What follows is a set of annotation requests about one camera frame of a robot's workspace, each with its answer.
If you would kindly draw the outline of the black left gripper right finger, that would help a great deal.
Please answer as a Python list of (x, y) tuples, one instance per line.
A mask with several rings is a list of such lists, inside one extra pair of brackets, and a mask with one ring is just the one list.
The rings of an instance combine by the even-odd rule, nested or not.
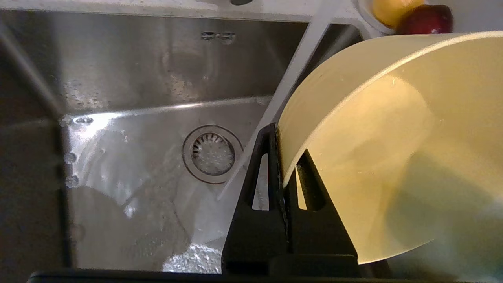
[(290, 178), (290, 251), (299, 276), (358, 276), (358, 254), (309, 151)]

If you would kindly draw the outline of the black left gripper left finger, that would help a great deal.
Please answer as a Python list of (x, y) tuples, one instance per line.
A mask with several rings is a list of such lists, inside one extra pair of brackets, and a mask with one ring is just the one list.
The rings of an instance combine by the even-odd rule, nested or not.
[[(253, 200), (264, 155), (269, 209), (256, 211)], [(222, 251), (224, 275), (268, 275), (271, 260), (287, 252), (288, 224), (281, 185), (275, 124), (271, 123), (257, 134)]]

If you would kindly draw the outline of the yellow bowl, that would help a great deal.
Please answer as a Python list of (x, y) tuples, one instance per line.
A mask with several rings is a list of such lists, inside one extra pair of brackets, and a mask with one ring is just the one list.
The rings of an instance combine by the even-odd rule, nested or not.
[(373, 38), (296, 88), (282, 176), (308, 151), (360, 263), (449, 240), (503, 257), (503, 31)]

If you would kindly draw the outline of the stainless steel sink basin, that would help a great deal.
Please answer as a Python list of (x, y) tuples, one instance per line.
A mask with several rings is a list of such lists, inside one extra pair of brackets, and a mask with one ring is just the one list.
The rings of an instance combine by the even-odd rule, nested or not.
[(246, 169), (218, 201), (183, 142), (216, 124), (245, 148), (307, 26), (0, 10), (0, 283), (219, 274)]

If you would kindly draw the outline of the round metal drain strainer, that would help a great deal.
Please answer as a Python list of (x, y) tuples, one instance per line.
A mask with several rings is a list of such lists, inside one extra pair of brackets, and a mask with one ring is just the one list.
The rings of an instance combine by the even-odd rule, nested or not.
[(216, 124), (192, 130), (182, 144), (182, 161), (197, 180), (220, 185), (226, 183), (244, 151), (238, 137)]

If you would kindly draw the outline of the small white fruit dish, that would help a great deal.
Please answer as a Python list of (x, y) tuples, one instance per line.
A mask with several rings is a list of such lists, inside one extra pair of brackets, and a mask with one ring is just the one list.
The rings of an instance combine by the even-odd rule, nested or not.
[(372, 11), (372, 0), (356, 0), (361, 17), (374, 29), (385, 35), (393, 35), (395, 31), (382, 24)]

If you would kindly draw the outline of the yellow pear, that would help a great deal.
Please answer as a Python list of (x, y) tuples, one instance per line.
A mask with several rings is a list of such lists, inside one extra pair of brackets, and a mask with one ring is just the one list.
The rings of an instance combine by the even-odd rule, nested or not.
[(394, 29), (406, 13), (424, 4), (425, 0), (372, 0), (371, 11), (379, 22)]

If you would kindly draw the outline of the dark red apple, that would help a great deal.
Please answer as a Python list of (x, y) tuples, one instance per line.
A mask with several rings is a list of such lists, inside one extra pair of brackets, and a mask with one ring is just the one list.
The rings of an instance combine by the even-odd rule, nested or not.
[(447, 34), (453, 32), (453, 26), (454, 18), (448, 6), (420, 5), (400, 19), (395, 34)]

